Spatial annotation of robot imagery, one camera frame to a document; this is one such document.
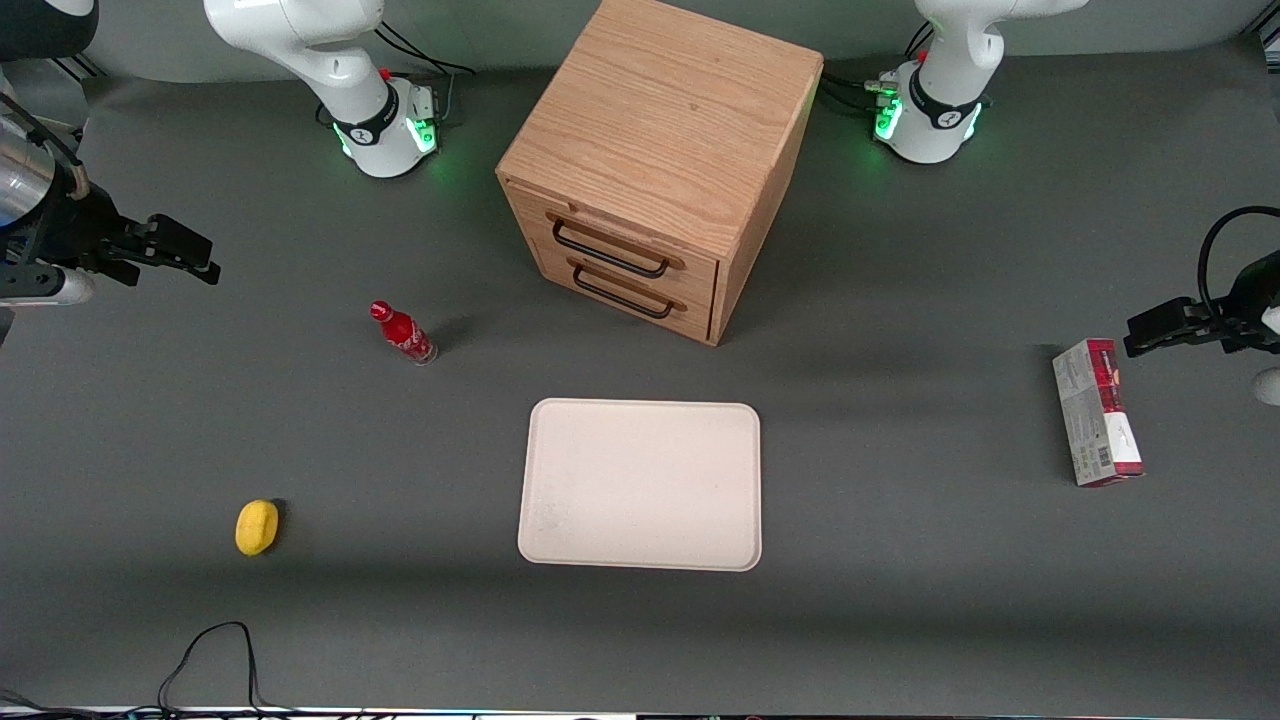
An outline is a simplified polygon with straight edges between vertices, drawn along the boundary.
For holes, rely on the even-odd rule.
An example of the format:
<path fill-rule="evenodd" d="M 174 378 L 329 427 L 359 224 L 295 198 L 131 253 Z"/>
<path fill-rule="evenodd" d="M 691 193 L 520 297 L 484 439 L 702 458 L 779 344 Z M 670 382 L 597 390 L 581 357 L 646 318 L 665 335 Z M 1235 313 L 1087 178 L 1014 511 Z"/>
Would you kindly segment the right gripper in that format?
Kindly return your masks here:
<path fill-rule="evenodd" d="M 211 261 L 211 252 L 209 238 L 168 215 L 131 222 L 104 193 L 82 201 L 51 193 L 3 225 L 1 305 L 84 304 L 96 292 L 96 275 L 136 287 L 142 265 L 175 269 L 218 284 L 221 268 Z"/>

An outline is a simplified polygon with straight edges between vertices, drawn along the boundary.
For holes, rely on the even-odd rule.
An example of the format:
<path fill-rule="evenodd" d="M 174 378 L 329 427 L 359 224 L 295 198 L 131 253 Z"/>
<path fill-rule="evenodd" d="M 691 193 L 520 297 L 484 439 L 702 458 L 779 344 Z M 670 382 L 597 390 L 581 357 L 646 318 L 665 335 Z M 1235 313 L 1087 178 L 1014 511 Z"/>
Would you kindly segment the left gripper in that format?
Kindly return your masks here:
<path fill-rule="evenodd" d="M 1128 319 L 1126 355 L 1215 342 L 1225 354 L 1253 348 L 1279 355 L 1277 329 L 1265 320 L 1266 313 L 1277 310 L 1277 293 L 1279 255 L 1270 254 L 1240 270 L 1229 292 L 1213 301 L 1221 332 L 1203 302 L 1176 297 Z"/>

